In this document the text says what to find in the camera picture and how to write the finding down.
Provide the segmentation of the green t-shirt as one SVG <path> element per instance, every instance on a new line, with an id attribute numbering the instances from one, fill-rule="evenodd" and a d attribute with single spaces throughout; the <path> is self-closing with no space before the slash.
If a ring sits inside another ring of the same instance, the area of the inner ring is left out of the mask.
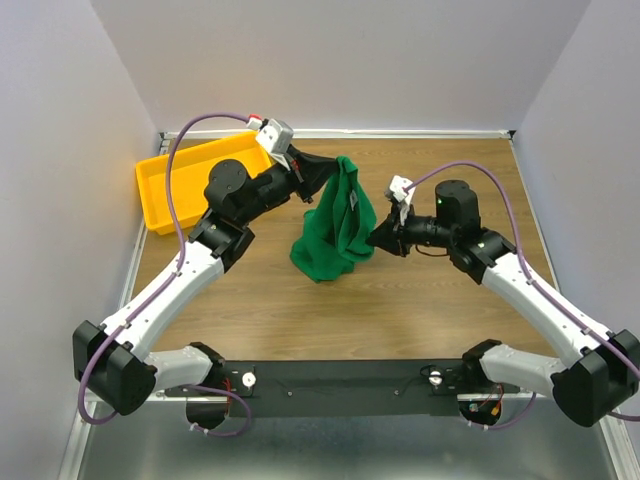
<path id="1" fill-rule="evenodd" d="M 377 218 L 359 169 L 346 156 L 338 157 L 337 165 L 317 207 L 304 214 L 302 234 L 290 251 L 293 265 L 315 283 L 351 273 L 374 254 L 367 239 Z"/>

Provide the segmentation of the yellow plastic tray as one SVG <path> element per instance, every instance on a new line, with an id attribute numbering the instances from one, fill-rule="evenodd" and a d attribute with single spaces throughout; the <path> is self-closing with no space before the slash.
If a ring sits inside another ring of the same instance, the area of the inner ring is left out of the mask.
<path id="1" fill-rule="evenodd" d="M 209 173 L 216 164 L 227 159 L 240 161 L 251 177 L 272 165 L 252 132 L 196 144 L 176 152 L 172 163 L 171 189 L 181 227 L 195 225 L 204 213 L 207 208 L 204 189 Z M 168 156 L 161 155 L 140 161 L 135 166 L 146 227 L 159 235 L 175 231 L 166 195 L 167 162 Z"/>

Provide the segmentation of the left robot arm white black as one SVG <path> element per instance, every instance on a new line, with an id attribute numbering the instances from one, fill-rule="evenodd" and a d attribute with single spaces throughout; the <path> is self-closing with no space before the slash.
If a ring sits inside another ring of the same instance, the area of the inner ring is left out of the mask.
<path id="1" fill-rule="evenodd" d="M 215 351 L 195 343 L 155 352 L 154 344 L 191 300 L 246 252 L 255 237 L 251 221 L 292 195 L 311 201 L 338 169 L 336 159 L 293 146 L 282 163 L 256 177 L 236 159 L 217 163 L 204 190 L 208 208 L 181 240 L 176 257 L 119 311 L 99 324 L 85 321 L 74 331 L 78 402 L 83 404 L 92 392 L 125 416 L 159 390 L 190 385 L 201 395 L 214 393 L 221 385 L 223 362 Z"/>

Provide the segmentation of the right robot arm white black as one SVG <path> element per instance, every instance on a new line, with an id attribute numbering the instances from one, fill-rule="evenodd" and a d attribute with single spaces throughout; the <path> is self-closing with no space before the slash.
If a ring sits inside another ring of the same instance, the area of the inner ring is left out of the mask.
<path id="1" fill-rule="evenodd" d="M 613 332 L 584 314 L 503 235 L 483 227 L 477 196 L 466 182 L 436 186 L 433 216 L 415 213 L 407 178 L 394 176 L 385 195 L 391 210 L 369 236 L 369 245 L 398 257 L 417 246 L 445 249 L 454 267 L 510 304 L 555 352 L 542 356 L 488 339 L 465 352 L 453 374 L 432 368 L 435 390 L 471 393 L 509 384 L 553 399 L 582 427 L 593 426 L 637 393 L 638 338 L 627 330 Z"/>

